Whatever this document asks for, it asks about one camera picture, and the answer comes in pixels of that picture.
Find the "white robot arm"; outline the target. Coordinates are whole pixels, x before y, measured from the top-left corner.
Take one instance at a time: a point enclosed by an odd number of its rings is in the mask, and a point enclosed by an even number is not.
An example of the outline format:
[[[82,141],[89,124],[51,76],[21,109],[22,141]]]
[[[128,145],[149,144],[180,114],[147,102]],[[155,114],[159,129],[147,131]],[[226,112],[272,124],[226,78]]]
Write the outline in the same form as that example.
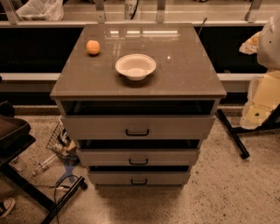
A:
[[[248,101],[242,111],[240,125],[245,130],[260,127],[280,104],[280,12],[271,17],[261,31],[239,49],[257,54],[257,62],[268,69],[262,78],[249,83]]]

